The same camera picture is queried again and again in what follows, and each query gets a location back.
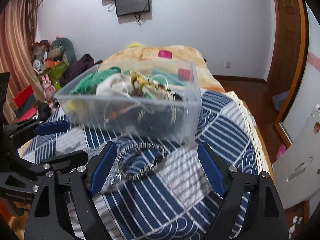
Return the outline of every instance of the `white cloth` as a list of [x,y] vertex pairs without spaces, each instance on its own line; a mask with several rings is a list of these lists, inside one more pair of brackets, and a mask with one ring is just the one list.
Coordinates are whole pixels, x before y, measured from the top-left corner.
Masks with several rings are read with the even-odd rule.
[[134,88],[131,84],[130,75],[115,73],[97,86],[97,96],[112,96],[119,94],[132,94]]

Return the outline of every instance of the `white wall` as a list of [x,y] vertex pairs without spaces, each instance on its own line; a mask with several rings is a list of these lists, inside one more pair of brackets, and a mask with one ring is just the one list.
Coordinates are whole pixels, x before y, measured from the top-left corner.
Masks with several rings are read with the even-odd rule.
[[[320,25],[307,5],[309,18],[309,53],[320,58]],[[308,117],[316,104],[320,104],[320,68],[310,58],[303,74],[302,82],[290,111],[283,122],[283,126],[292,140],[303,129]],[[314,194],[309,200],[309,213],[312,215],[320,201],[320,192]]]
[[[134,16],[116,17],[110,2],[44,0],[38,9],[38,38],[69,38],[79,59],[95,60],[133,41],[146,46],[188,45],[201,51],[215,75],[264,78],[273,51],[274,0],[152,0],[139,27]],[[225,68],[225,62],[231,68]]]
[[272,62],[273,50],[275,47],[275,39],[276,39],[276,5],[275,0],[270,0],[271,6],[271,40],[270,40],[270,49],[269,49],[269,57],[267,62],[266,71],[264,73],[263,79],[267,81],[269,76],[269,71]]

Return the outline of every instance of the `red chair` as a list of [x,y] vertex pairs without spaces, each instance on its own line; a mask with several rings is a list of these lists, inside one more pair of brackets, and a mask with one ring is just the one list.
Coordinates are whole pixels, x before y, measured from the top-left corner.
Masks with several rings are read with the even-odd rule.
[[11,109],[16,114],[18,121],[33,117],[37,112],[38,101],[31,85],[23,89],[10,103]]

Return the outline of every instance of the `pink object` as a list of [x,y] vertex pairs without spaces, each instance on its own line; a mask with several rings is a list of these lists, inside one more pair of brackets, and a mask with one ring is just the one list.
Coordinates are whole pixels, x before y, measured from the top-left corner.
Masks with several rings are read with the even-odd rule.
[[285,147],[284,144],[280,145],[278,153],[276,155],[276,160],[285,153],[285,151],[287,150],[287,148]]
[[158,57],[172,59],[172,52],[167,50],[159,50]]
[[55,87],[51,85],[51,81],[49,79],[48,75],[45,75],[45,77],[42,77],[42,88],[44,93],[44,98],[50,102],[53,98],[53,95],[57,92]]
[[178,79],[181,81],[189,81],[191,77],[191,71],[184,68],[178,69]]

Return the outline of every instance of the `wooden door frame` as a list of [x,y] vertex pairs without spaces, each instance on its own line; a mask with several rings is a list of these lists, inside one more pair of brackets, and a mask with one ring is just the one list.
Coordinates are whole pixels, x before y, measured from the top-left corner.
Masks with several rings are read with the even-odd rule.
[[[307,14],[307,6],[304,0],[298,0],[299,4],[299,10],[300,10],[300,20],[301,20],[301,38],[300,38],[300,50],[299,50],[299,57],[297,62],[297,67],[294,73],[293,81],[289,90],[289,94],[287,98],[285,99],[281,110],[274,122],[274,126],[281,136],[282,140],[284,141],[285,146],[288,148],[291,144],[291,138],[287,134],[286,130],[284,129],[282,122],[286,118],[294,99],[298,93],[301,80],[303,77],[304,70],[306,68],[307,63],[307,56],[308,56],[308,49],[309,49],[309,20],[308,20],[308,14]],[[276,49],[278,46],[278,35],[279,35],[279,6],[278,6],[278,0],[275,0],[275,7],[276,7],[276,37],[275,37],[275,46],[271,61],[271,67],[267,79],[267,85],[268,82],[270,82],[271,73],[275,65],[275,59],[276,59]]]

